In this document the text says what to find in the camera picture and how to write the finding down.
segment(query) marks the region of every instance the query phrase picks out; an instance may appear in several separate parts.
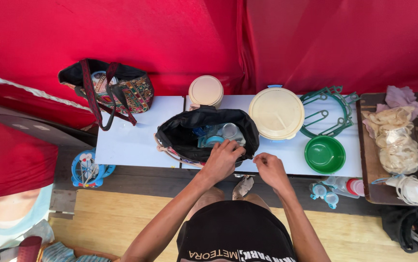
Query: black bag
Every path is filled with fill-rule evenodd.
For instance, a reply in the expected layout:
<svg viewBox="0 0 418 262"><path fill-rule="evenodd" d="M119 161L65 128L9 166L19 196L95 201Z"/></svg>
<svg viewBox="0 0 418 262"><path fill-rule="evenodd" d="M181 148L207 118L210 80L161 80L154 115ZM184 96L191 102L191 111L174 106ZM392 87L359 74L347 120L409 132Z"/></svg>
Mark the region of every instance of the black bag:
<svg viewBox="0 0 418 262"><path fill-rule="evenodd" d="M418 207L388 205L382 209L381 217L383 230L391 240L407 253L418 251Z"/></svg>
<svg viewBox="0 0 418 262"><path fill-rule="evenodd" d="M236 166L246 159L252 159L259 147L259 132L256 124L249 115L240 109L220 109L213 106L201 105L201 108L185 111L173 116L157 128L155 137L160 140L160 151L169 152L182 158L185 163L196 164L202 167L207 162L212 148L199 148L198 137L192 128L215 125L222 123L234 123L246 140L246 153L236 160Z"/></svg>

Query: black t-shirt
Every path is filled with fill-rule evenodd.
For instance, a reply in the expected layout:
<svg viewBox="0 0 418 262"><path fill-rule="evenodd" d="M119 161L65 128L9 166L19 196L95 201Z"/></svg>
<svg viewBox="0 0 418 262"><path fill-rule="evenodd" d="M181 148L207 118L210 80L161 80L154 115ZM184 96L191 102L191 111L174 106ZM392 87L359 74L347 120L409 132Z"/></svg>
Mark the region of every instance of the black t-shirt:
<svg viewBox="0 0 418 262"><path fill-rule="evenodd" d="M295 262L285 226L262 206L248 201L207 205L185 223L177 237L177 262Z"/></svg>

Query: embroidered tote bag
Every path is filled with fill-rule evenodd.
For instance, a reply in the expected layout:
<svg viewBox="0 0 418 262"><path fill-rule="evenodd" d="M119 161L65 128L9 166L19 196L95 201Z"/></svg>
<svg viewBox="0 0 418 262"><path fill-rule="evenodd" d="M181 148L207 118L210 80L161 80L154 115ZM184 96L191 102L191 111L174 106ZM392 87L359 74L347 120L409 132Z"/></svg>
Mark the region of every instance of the embroidered tote bag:
<svg viewBox="0 0 418 262"><path fill-rule="evenodd" d="M193 133L193 128L221 123L234 123L246 140L246 153L236 160L235 166L240 166L243 160L252 159L259 147L259 132L254 121L243 110L217 110L208 105L182 112L160 125L154 134L157 150L178 162L201 168L206 164L212 147L199 148L198 136Z"/></svg>
<svg viewBox="0 0 418 262"><path fill-rule="evenodd" d="M145 71L116 62L83 59L60 71L58 77L61 84L88 100L104 131L110 129L114 116L135 125L132 114L149 110L154 98L154 88ZM101 110L110 114L106 126L102 125Z"/></svg>

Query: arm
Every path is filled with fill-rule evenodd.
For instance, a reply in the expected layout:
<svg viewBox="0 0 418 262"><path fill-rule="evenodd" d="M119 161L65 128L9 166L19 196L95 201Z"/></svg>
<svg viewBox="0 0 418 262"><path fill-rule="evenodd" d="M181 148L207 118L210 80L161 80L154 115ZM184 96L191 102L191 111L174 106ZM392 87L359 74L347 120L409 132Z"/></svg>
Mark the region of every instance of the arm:
<svg viewBox="0 0 418 262"><path fill-rule="evenodd" d="M206 165L139 233L124 253L122 262L154 261L177 233L188 212L209 188L235 171L235 161L245 149L225 140L212 148Z"/></svg>
<svg viewBox="0 0 418 262"><path fill-rule="evenodd" d="M296 256L302 262L329 262L327 253L306 217L280 159L261 153L254 158L259 175L279 196L290 225Z"/></svg>

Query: blue striped cloth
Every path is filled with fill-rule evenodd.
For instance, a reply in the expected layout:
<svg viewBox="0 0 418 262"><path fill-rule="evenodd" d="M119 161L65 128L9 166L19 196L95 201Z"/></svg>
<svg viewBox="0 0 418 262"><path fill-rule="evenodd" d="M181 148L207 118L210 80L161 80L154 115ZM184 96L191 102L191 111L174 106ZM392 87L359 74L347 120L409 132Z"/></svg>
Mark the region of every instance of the blue striped cloth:
<svg viewBox="0 0 418 262"><path fill-rule="evenodd" d="M96 255L82 255L76 258L73 249L67 248L62 242L57 242L44 249L43 262L110 262L110 259Z"/></svg>

